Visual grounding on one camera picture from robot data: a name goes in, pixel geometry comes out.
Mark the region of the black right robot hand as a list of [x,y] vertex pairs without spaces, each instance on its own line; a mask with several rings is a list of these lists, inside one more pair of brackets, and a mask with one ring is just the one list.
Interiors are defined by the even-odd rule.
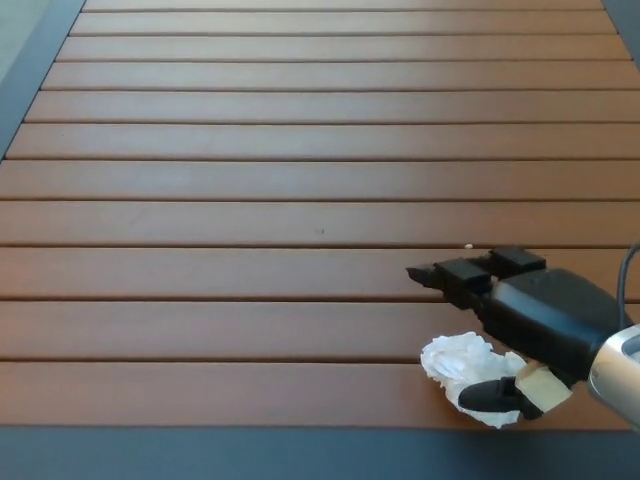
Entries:
[[519,248],[410,267],[421,286],[473,312],[483,330],[529,359],[517,373],[474,380],[456,402],[469,412],[538,419],[579,383],[632,426],[639,424],[639,327],[626,312],[626,280],[638,252],[624,256],[615,294]]

